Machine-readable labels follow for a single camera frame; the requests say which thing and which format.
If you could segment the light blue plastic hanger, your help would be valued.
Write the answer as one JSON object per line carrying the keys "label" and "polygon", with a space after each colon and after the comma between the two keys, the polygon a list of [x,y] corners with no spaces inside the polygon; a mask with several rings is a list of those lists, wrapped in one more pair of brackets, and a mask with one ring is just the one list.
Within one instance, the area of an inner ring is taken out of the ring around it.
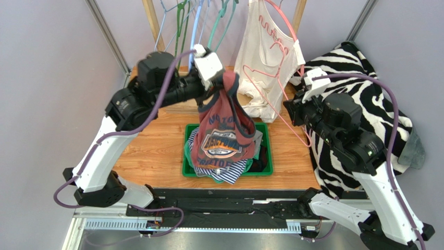
{"label": "light blue plastic hanger", "polygon": [[206,9],[209,9],[209,7],[211,5],[210,0],[207,0],[207,1],[201,0],[201,1],[198,1],[198,3],[197,3],[197,9],[196,9],[196,13],[195,13],[194,21],[193,21],[193,26],[192,26],[192,32],[191,32],[191,40],[190,40],[190,46],[189,46],[190,50],[192,50],[194,48],[194,45],[196,44],[196,34],[197,34],[198,25],[199,25],[199,21],[200,21],[200,15],[201,15],[204,3],[207,4]]}

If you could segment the maroon tank top dark trim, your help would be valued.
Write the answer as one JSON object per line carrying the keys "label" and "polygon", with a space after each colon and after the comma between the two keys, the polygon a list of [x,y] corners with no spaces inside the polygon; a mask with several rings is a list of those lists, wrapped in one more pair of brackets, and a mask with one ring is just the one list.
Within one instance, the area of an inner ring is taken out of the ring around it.
{"label": "maroon tank top dark trim", "polygon": [[198,108],[199,130],[193,139],[191,161],[203,169],[230,167],[255,155],[255,123],[237,98],[239,75],[226,71],[223,87]]}

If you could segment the grey tank top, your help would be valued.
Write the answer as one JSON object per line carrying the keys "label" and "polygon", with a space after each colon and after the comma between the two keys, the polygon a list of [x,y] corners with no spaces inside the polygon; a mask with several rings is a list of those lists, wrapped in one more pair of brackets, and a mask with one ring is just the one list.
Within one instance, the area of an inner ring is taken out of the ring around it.
{"label": "grey tank top", "polygon": [[255,135],[253,137],[254,142],[254,156],[253,158],[259,160],[260,150],[261,150],[261,142],[262,142],[263,133],[256,129]]}

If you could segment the navy tank top maroon trim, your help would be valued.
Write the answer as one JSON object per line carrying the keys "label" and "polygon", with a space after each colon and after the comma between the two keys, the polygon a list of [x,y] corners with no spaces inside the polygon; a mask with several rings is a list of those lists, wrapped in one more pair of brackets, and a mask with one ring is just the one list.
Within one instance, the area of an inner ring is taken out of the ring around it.
{"label": "navy tank top maroon trim", "polygon": [[259,153],[251,159],[251,164],[247,172],[259,173],[263,172],[268,165],[267,157],[268,148],[261,145]]}

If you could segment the teal plastic hanger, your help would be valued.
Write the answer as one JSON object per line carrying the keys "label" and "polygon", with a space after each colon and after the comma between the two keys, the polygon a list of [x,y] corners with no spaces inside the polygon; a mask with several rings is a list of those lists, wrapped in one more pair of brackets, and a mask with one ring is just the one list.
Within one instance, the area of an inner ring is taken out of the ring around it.
{"label": "teal plastic hanger", "polygon": [[[219,26],[220,21],[221,21],[221,20],[223,19],[223,17],[226,15],[226,12],[227,12],[227,8],[228,8],[228,4],[229,4],[229,3],[232,3],[232,9],[231,9],[231,13],[230,13],[230,15],[229,15],[229,20],[228,20],[228,22],[227,22],[227,24],[226,24],[226,26],[225,26],[225,28],[224,28],[224,31],[223,31],[223,33],[222,33],[220,39],[218,40],[217,44],[216,44],[215,46],[213,46],[212,43],[213,43],[213,40],[214,40],[214,37],[215,37],[216,31],[217,31],[217,29],[218,29],[218,26]],[[220,45],[221,45],[221,43],[222,43],[222,41],[223,41],[223,39],[224,39],[224,37],[225,37],[225,35],[226,35],[228,29],[229,29],[229,26],[230,26],[230,24],[231,24],[231,22],[232,22],[232,19],[233,19],[233,17],[234,17],[234,14],[235,14],[235,12],[236,12],[236,8],[237,8],[237,5],[238,5],[238,4],[239,4],[239,0],[233,0],[233,1],[226,0],[226,1],[221,1],[221,9],[220,9],[219,12],[218,12],[218,15],[217,15],[217,17],[216,17],[216,19],[215,19],[214,25],[213,25],[213,27],[212,27],[211,33],[210,33],[209,38],[208,38],[208,43],[207,43],[207,47],[208,47],[208,48],[212,49],[212,50],[215,51],[215,52],[219,49],[219,47],[220,47]]]}

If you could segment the green plastic hanger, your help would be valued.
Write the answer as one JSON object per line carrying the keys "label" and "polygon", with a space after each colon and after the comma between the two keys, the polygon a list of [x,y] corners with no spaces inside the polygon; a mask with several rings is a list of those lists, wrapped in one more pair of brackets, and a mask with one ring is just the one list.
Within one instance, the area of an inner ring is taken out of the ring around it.
{"label": "green plastic hanger", "polygon": [[174,47],[174,55],[177,56],[181,54],[184,50],[184,43],[187,36],[188,24],[189,24],[189,14],[191,11],[191,1],[181,1],[177,2],[177,11],[176,11],[176,38],[175,38],[175,47]]}

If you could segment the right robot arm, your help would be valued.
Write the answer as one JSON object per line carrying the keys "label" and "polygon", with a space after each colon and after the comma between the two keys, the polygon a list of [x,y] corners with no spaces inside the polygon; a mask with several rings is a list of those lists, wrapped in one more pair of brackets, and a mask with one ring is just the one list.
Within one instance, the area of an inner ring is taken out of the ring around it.
{"label": "right robot arm", "polygon": [[315,188],[297,199],[301,217],[320,216],[356,233],[369,249],[417,249],[434,234],[432,225],[413,213],[388,170],[384,142],[361,127],[362,108],[347,94],[330,94],[323,101],[301,95],[285,101],[294,126],[304,125],[315,132],[340,163],[360,182],[374,206],[364,210],[344,204]]}

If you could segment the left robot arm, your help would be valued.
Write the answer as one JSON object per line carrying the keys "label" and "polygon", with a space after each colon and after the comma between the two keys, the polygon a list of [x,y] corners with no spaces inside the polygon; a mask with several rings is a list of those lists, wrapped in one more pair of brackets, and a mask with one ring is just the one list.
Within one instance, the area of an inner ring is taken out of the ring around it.
{"label": "left robot arm", "polygon": [[224,68],[214,52],[205,49],[196,56],[185,76],[176,69],[180,61],[168,52],[148,54],[139,61],[137,76],[112,96],[88,152],[76,167],[63,172],[66,184],[76,187],[76,207],[125,203],[147,208],[155,200],[150,186],[125,180],[113,167],[160,108],[190,99],[202,104],[223,88]]}

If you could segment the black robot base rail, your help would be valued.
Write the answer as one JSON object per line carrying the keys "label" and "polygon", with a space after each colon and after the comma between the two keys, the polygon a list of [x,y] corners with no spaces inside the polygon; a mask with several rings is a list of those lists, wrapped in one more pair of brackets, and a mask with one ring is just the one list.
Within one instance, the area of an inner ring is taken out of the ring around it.
{"label": "black robot base rail", "polygon": [[306,212],[303,190],[164,189],[148,211],[131,205],[80,208],[85,230],[134,231],[145,237],[172,232],[280,233],[320,239],[341,225]]}

